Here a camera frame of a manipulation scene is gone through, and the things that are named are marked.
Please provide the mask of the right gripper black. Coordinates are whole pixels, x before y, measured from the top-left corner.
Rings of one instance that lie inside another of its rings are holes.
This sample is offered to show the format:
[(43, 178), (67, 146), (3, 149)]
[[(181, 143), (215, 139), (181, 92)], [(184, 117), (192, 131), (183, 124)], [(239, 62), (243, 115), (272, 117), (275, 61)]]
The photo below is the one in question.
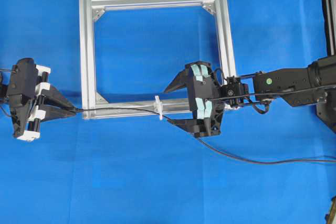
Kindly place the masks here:
[(220, 87), (210, 63), (197, 61), (187, 64), (165, 88), (164, 93), (187, 88), (193, 118), (167, 121), (194, 137), (219, 135), (224, 114), (224, 105), (218, 100), (221, 96)]

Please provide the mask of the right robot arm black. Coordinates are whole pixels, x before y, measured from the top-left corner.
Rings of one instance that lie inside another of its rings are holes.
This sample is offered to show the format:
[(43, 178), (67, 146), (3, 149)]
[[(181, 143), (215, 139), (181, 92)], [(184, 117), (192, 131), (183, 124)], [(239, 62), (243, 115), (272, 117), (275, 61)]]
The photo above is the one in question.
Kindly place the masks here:
[(169, 122), (194, 137), (216, 136), (221, 133), (225, 106), (252, 106), (265, 114), (274, 99), (282, 98), (291, 107), (315, 105), (317, 117), (335, 131), (335, 56), (318, 59), (306, 68), (260, 71), (225, 81), (219, 83), (209, 62), (186, 64), (164, 91), (186, 88), (193, 117)]

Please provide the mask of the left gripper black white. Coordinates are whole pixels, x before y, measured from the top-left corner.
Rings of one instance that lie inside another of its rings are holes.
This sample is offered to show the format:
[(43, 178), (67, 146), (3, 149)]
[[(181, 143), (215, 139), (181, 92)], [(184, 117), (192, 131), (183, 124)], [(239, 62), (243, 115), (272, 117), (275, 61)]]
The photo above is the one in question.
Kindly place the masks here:
[(75, 106), (61, 92), (48, 83), (51, 69), (23, 58), (12, 67), (6, 97), (13, 124), (13, 137), (32, 142), (40, 137), (40, 123), (75, 116), (65, 109)]

